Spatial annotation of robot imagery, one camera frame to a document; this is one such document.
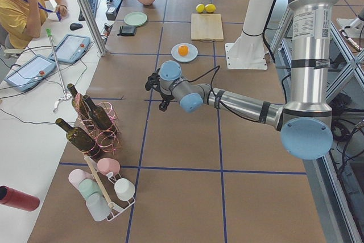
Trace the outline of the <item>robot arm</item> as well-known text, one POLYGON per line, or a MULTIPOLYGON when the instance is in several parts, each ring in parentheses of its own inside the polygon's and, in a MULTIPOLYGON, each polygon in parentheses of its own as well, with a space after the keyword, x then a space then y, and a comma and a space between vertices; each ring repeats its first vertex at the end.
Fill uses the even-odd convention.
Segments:
MULTIPOLYGON (((257 81, 243 81, 237 94, 212 83, 194 84, 186 79, 180 64, 169 60, 148 77, 146 90, 161 97, 160 110, 172 100, 188 113, 207 104, 245 120, 271 125, 280 133, 284 148, 293 156, 313 160, 332 147, 332 109, 326 101, 330 66, 332 7, 338 0, 288 0, 293 13, 291 53, 291 95, 275 104, 263 99, 267 87, 257 81)), ((229 69, 258 69, 264 62, 264 29, 275 0, 250 0, 240 37, 226 45, 229 69)))

